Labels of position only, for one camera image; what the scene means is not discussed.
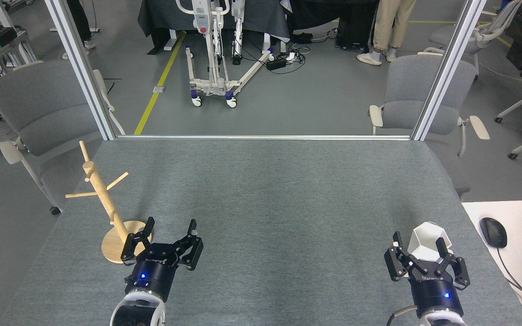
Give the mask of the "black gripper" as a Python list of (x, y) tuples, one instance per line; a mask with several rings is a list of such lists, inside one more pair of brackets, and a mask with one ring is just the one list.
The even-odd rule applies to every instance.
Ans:
[[(124, 242), (121, 260), (124, 265), (135, 263), (133, 272), (125, 278), (125, 293), (132, 291), (150, 292), (166, 302), (172, 287), (178, 264), (194, 270), (204, 248), (196, 231), (197, 222), (191, 219), (187, 235), (172, 244), (151, 244), (149, 237), (154, 227), (154, 218), (149, 217), (143, 230), (129, 233)], [(137, 244), (145, 249), (135, 255)]]
[[(448, 251), (443, 237), (439, 237), (435, 245), (442, 261), (435, 269), (435, 276), (427, 276), (413, 269), (408, 272), (409, 266), (418, 266), (418, 260), (408, 253), (402, 243), (400, 232), (393, 235), (393, 245), (384, 254), (390, 279), (394, 282), (409, 274), (409, 283), (413, 296), (414, 305), (417, 306), (416, 315), (422, 317), (432, 310), (449, 310), (460, 316), (464, 315), (456, 289), (464, 290), (470, 285), (470, 279), (466, 262), (462, 257), (456, 257)], [(444, 274), (448, 266), (454, 271), (454, 283), (449, 274)]]

